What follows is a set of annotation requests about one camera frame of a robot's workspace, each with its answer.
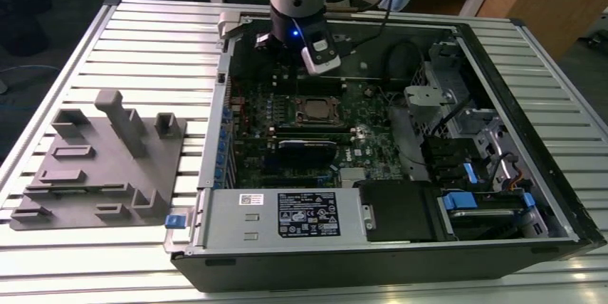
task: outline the blue tab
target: blue tab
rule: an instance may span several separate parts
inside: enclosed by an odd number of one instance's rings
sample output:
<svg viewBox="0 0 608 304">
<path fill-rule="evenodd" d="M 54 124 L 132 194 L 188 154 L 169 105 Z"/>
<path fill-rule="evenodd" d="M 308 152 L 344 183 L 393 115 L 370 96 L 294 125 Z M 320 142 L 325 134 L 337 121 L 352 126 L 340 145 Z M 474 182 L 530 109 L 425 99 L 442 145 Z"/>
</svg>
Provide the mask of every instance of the blue tab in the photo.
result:
<svg viewBox="0 0 608 304">
<path fill-rule="evenodd" d="M 536 206 L 536 201 L 533 200 L 532 194 L 529 192 L 524 192 L 524 202 L 528 208 Z"/>
<path fill-rule="evenodd" d="M 216 164 L 221 166 L 224 164 L 225 159 L 226 157 L 222 154 L 218 154 L 216 158 Z"/>
<path fill-rule="evenodd" d="M 450 192 L 442 197 L 442 200 L 446 210 L 477 208 L 472 192 Z"/>
<path fill-rule="evenodd" d="M 166 218 L 164 219 L 164 228 L 185 229 L 186 228 L 185 215 L 166 215 Z"/>
<path fill-rule="evenodd" d="M 478 183 L 477 175 L 474 174 L 473 166 L 470 165 L 470 163 L 464 163 L 464 170 L 466 170 L 468 180 L 470 181 L 470 183 Z"/>
</svg>

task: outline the warning label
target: warning label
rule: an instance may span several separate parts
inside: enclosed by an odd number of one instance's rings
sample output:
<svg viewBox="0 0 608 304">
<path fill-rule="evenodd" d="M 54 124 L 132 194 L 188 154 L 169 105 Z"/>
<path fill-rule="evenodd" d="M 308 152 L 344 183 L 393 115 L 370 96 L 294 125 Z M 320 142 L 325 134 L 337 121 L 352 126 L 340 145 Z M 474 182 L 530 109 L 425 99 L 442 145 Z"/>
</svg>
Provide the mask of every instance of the warning label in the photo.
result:
<svg viewBox="0 0 608 304">
<path fill-rule="evenodd" d="M 338 236 L 336 193 L 278 194 L 278 235 L 282 238 Z"/>
</svg>

